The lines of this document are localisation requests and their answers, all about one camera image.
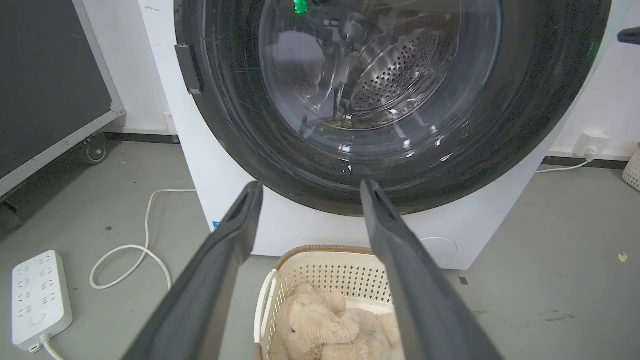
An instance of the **basket handle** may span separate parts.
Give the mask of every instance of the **basket handle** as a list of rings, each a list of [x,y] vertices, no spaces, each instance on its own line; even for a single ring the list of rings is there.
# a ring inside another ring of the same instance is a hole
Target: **basket handle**
[[[262,340],[262,321],[267,306],[267,299],[269,298],[267,294],[271,292],[272,288],[274,288],[272,282],[274,280],[273,277],[277,273],[278,270],[276,269],[273,269],[270,273],[268,273],[267,277],[264,280],[264,283],[262,283],[262,289],[260,289],[260,295],[258,296],[258,305],[255,308],[255,319],[253,320],[253,340],[256,344],[259,344]]]

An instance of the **white laundry basket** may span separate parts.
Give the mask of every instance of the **white laundry basket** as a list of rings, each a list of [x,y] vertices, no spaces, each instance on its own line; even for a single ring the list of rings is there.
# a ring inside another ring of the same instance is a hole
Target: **white laundry basket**
[[[622,172],[622,179],[640,192],[640,143],[638,143],[636,153],[625,167],[625,171]]]
[[[298,285],[342,292],[347,308],[377,314],[394,311],[387,271],[371,249],[346,246],[304,246],[286,253],[264,280],[255,311],[253,338],[256,360],[269,358],[280,306]],[[392,360],[402,360],[401,347]]]

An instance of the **front-loading washing machine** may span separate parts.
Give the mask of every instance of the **front-loading washing machine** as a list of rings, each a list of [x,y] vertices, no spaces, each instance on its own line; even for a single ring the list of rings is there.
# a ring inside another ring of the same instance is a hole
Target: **front-loading washing machine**
[[[368,247],[359,185],[371,178],[441,267],[467,269],[615,36],[603,43],[610,9],[176,0],[176,57],[156,61],[212,230],[258,179],[268,190],[254,254]]]

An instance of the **white power strip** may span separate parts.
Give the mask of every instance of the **white power strip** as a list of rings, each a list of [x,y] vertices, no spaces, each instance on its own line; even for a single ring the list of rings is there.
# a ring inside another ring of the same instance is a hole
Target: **white power strip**
[[[13,269],[12,284],[13,344],[36,352],[43,343],[51,352],[49,338],[73,321],[62,257],[49,250],[23,262]]]

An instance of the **plush teddy bear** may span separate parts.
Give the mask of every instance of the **plush teddy bear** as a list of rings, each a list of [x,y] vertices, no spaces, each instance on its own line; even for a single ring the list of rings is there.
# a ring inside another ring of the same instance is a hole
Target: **plush teddy bear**
[[[348,309],[339,317],[355,316],[360,332],[351,343],[326,344],[322,360],[390,360],[391,350],[400,344],[394,313],[376,315],[362,309]]]
[[[272,360],[389,360],[400,342],[394,314],[346,310],[338,292],[299,286],[281,305]]]
[[[316,292],[311,285],[302,284],[280,306],[270,358],[286,359],[280,342],[290,360],[320,360],[323,345],[351,343],[360,332],[360,321],[356,314],[336,315],[345,310],[343,294]]]

